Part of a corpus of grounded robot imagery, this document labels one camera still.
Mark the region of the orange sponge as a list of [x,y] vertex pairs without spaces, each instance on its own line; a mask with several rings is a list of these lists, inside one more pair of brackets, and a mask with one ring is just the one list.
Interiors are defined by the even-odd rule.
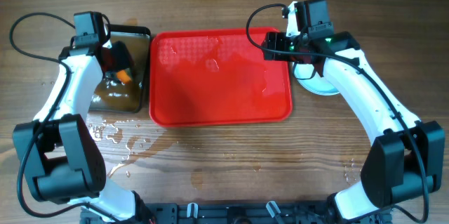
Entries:
[[122,84],[130,84],[133,82],[132,74],[129,70],[120,70],[116,73],[116,78]]

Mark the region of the white plate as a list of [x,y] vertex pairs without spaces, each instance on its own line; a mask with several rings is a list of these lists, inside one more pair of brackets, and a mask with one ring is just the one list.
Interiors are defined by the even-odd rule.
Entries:
[[326,79],[321,77],[313,65],[292,63],[292,72],[299,84],[316,95],[337,95],[340,92]]

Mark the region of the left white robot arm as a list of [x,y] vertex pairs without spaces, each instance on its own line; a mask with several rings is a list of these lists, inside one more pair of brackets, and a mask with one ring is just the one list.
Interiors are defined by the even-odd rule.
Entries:
[[130,67],[120,41],[69,46],[56,60],[58,79],[31,122],[18,124],[13,142],[20,160],[17,196],[35,218],[52,218],[77,207],[111,223],[154,223],[140,196],[112,182],[85,124],[91,98],[107,72]]

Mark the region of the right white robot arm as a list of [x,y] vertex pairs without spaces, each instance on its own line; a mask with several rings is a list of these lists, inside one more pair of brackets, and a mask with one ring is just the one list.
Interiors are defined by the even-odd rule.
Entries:
[[429,218],[429,195],[441,187],[445,132],[423,122],[386,87],[348,32],[312,39],[269,32],[265,60],[313,65],[347,101],[370,141],[359,182],[328,199],[327,223],[355,223],[397,209],[416,223]]

